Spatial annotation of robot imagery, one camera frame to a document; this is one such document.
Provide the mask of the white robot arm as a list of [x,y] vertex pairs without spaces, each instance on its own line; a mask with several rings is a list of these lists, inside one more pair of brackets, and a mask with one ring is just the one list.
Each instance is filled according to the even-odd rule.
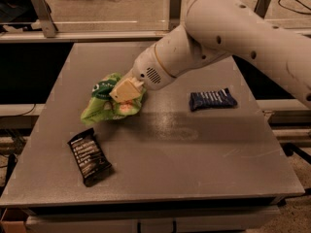
[[110,96],[135,99],[231,55],[311,107],[311,39],[266,22],[240,0],[190,0],[185,22],[140,53]]

